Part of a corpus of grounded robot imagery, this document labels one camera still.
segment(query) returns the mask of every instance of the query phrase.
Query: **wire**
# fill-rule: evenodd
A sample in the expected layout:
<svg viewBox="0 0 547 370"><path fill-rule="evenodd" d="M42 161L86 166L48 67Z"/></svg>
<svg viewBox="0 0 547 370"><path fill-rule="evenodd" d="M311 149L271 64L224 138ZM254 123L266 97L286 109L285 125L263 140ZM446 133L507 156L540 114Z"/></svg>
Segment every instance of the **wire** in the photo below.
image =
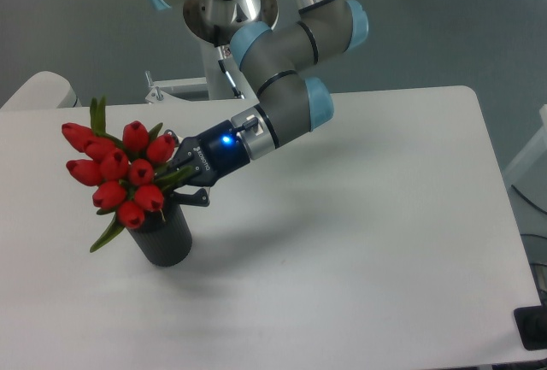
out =
<svg viewBox="0 0 547 370"><path fill-rule="evenodd" d="M530 266L547 267L547 263L542 263L541 261L533 261L530 263Z"/></svg>
<svg viewBox="0 0 547 370"><path fill-rule="evenodd" d="M521 236L524 238L540 238L540 239L547 239L546 236L538 235L537 233L521 233Z"/></svg>
<svg viewBox="0 0 547 370"><path fill-rule="evenodd" d="M522 198L522 200L526 203L528 203L531 207L533 207L534 209L536 209L538 212L541 212L542 214L547 214L547 210L544 210L544 209L541 209L538 205L536 205L534 202L532 202L530 199L528 199L524 193L522 193L521 191L519 191L516 186L514 185L511 185L511 188L513 188L516 192L516 194Z"/></svg>

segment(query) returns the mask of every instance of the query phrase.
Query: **red tulip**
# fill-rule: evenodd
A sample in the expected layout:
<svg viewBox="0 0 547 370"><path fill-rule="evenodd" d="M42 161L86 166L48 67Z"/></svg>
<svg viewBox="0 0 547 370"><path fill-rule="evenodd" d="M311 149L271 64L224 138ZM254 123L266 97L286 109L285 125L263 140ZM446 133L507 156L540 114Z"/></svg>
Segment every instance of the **red tulip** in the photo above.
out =
<svg viewBox="0 0 547 370"><path fill-rule="evenodd" d="M99 165L89 159L68 161L67 169L74 178L87 186L97 186L103 182L103 176L99 171Z"/></svg>
<svg viewBox="0 0 547 370"><path fill-rule="evenodd" d="M144 211L134 201L126 201L116 211L118 221L125 227L137 229L144 222Z"/></svg>
<svg viewBox="0 0 547 370"><path fill-rule="evenodd" d="M101 162L116 147L110 139L90 137L84 142L84 152L94 161Z"/></svg>
<svg viewBox="0 0 547 370"><path fill-rule="evenodd" d="M173 152L174 138L169 134L165 134L150 143L146 150L146 156L150 162L160 164L167 162L169 158L171 158Z"/></svg>
<svg viewBox="0 0 547 370"><path fill-rule="evenodd" d="M110 180L99 186L93 194L93 205L101 209L112 209L122 203L127 192L116 180Z"/></svg>
<svg viewBox="0 0 547 370"><path fill-rule="evenodd" d="M83 152L84 151L85 141L89 137L93 136L93 131L90 128L88 128L87 126L74 124L72 122L62 124L61 132L64 135L64 137L67 139L67 141L78 152Z"/></svg>
<svg viewBox="0 0 547 370"><path fill-rule="evenodd" d="M135 192L135 203L144 210L156 212L163 208L163 194L156 185L144 185Z"/></svg>
<svg viewBox="0 0 547 370"><path fill-rule="evenodd" d="M114 148L103 158L99 169L106 180L122 179L127 175L129 160L123 150Z"/></svg>
<svg viewBox="0 0 547 370"><path fill-rule="evenodd" d="M129 150L139 152L148 146L148 131L136 120L123 128L122 141Z"/></svg>
<svg viewBox="0 0 547 370"><path fill-rule="evenodd" d="M145 159L133 161L129 168L129 182L133 185L147 185L154 179L154 168Z"/></svg>

